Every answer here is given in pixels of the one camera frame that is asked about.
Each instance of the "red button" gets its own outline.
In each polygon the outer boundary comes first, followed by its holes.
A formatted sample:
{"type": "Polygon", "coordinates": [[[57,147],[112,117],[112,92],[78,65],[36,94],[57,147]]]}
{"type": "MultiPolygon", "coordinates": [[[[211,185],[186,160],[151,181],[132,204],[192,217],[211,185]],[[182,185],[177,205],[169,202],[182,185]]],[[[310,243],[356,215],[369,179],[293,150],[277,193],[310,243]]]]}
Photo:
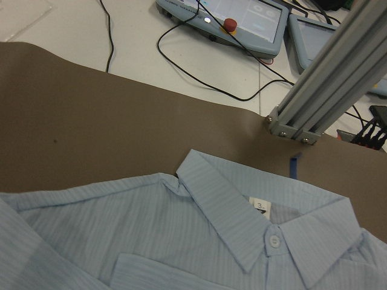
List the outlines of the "red button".
{"type": "Polygon", "coordinates": [[[232,18],[226,18],[223,23],[224,29],[229,33],[234,32],[237,25],[236,21],[232,18]]]}

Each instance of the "striped shirt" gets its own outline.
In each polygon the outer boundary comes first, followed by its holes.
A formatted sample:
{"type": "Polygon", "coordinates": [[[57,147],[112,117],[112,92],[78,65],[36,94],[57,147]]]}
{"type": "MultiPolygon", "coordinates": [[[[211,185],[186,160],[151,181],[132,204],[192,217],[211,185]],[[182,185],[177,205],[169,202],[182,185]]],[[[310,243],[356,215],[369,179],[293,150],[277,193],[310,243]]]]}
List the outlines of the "striped shirt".
{"type": "Polygon", "coordinates": [[[194,150],[177,175],[1,193],[0,289],[387,289],[348,198],[194,150]]]}

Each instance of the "shirt button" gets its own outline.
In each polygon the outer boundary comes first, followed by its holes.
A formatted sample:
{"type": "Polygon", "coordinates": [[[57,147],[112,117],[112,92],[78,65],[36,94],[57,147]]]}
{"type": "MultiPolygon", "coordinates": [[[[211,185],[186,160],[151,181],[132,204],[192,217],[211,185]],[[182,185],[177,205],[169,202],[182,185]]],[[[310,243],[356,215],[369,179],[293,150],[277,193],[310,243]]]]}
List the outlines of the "shirt button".
{"type": "Polygon", "coordinates": [[[276,235],[271,236],[269,238],[269,242],[273,248],[278,248],[281,244],[281,241],[279,240],[279,238],[276,235]]]}

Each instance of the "brown surface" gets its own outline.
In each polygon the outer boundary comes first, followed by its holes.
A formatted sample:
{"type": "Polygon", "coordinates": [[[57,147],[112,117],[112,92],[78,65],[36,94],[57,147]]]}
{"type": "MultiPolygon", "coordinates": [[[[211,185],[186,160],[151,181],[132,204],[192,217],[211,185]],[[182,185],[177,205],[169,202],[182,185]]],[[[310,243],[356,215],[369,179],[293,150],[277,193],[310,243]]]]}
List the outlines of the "brown surface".
{"type": "Polygon", "coordinates": [[[85,68],[26,43],[0,43],[0,191],[74,187],[175,173],[189,149],[351,198],[361,226],[387,241],[387,155],[323,136],[274,137],[264,119],[85,68]]]}

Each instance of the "size tag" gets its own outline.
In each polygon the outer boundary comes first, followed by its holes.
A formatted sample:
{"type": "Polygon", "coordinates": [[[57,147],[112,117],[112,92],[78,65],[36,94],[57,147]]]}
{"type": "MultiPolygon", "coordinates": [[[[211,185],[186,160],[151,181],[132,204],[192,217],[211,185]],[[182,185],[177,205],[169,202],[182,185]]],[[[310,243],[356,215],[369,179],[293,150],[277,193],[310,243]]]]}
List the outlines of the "size tag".
{"type": "Polygon", "coordinates": [[[269,201],[264,201],[259,198],[249,198],[249,203],[251,203],[257,210],[259,210],[265,218],[270,220],[270,208],[272,207],[272,203],[269,201]]]}

